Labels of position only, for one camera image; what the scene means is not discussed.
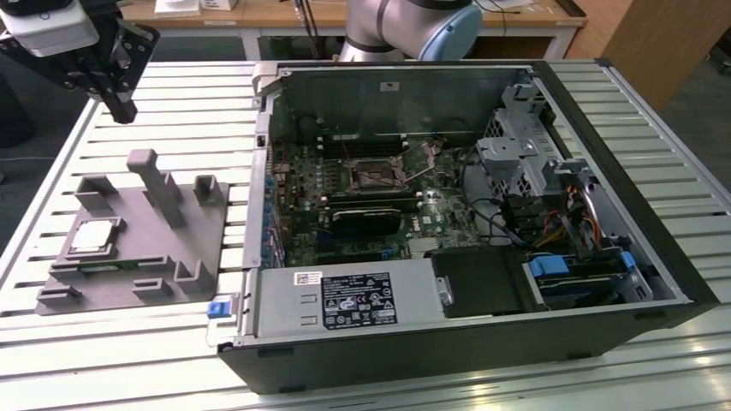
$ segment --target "white sticker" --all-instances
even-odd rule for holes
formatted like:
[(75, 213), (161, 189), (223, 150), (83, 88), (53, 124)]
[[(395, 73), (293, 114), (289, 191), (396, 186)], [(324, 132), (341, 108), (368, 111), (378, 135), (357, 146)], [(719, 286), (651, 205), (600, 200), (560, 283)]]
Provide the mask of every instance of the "white sticker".
[(235, 26), (236, 22), (229, 20), (207, 20), (203, 22), (204, 26)]
[(320, 279), (321, 271), (295, 272), (295, 285), (315, 285)]
[(396, 314), (395, 310), (380, 310), (376, 311), (379, 317), (392, 317)]

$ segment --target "table surface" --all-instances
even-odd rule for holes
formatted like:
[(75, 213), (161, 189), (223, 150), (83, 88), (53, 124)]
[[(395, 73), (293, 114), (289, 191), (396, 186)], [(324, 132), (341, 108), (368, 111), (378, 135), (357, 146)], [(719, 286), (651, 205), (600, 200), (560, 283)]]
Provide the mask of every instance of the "table surface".
[[(598, 358), (284, 396), (253, 394), (216, 356), (215, 345), (235, 328), (225, 321), (209, 325), (204, 302), (33, 314), (76, 218), (79, 202), (69, 193), (81, 176), (99, 173), (116, 187), (139, 187), (125, 168), (133, 148), (157, 151), (157, 167), (180, 184), (200, 174), (232, 184), (217, 298), (241, 290), (253, 62), (152, 63), (135, 92), (133, 124), (116, 124), (105, 107), (89, 104), (0, 257), (0, 408), (720, 409), (731, 401), (728, 193), (611, 71), (592, 61), (552, 62), (552, 68), (719, 297), (718, 308)], [(556, 130), (582, 157), (560, 120)]]
[[(345, 0), (311, 0), (317, 27), (345, 25)], [(586, 18), (570, 17), (554, 0), (515, 9), (519, 14), (486, 13), (484, 27), (582, 27)], [(239, 0), (232, 11), (201, 10), (201, 15), (171, 19), (155, 18), (155, 1), (137, 0), (123, 8), (124, 18), (152, 27), (300, 27), (291, 1)]]

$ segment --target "blue latch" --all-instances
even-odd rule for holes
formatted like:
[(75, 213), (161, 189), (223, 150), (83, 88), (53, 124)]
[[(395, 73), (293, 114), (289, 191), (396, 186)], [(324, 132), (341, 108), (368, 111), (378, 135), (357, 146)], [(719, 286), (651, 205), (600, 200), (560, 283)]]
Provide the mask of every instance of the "blue latch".
[(622, 261), (627, 266), (627, 272), (632, 271), (634, 268), (638, 266), (635, 258), (632, 257), (632, 253), (630, 253), (628, 251), (622, 251)]
[(231, 317), (231, 301), (212, 301), (208, 304), (208, 318), (223, 319)]
[(559, 255), (540, 255), (528, 263), (534, 277), (568, 274), (568, 265)]

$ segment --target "white table leg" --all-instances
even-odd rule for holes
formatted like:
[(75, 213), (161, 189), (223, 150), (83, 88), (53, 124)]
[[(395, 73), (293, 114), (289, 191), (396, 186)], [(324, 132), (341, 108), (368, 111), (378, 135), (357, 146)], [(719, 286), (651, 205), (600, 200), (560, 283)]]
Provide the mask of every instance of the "white table leg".
[(546, 49), (544, 59), (546, 60), (560, 60), (568, 51), (571, 46), (571, 41), (576, 35), (575, 27), (566, 27), (556, 30), (556, 35), (554, 36), (548, 48)]
[(261, 29), (257, 27), (243, 28), (239, 31), (241, 38), (243, 53), (248, 61), (261, 60), (261, 50), (259, 48), (259, 38), (261, 37)]

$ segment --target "barcode sticker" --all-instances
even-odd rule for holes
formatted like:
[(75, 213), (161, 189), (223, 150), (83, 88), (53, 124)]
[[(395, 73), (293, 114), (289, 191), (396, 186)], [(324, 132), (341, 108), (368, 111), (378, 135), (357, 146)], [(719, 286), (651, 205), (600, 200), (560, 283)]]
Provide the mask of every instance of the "barcode sticker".
[(315, 285), (320, 283), (321, 271), (295, 272), (295, 285)]

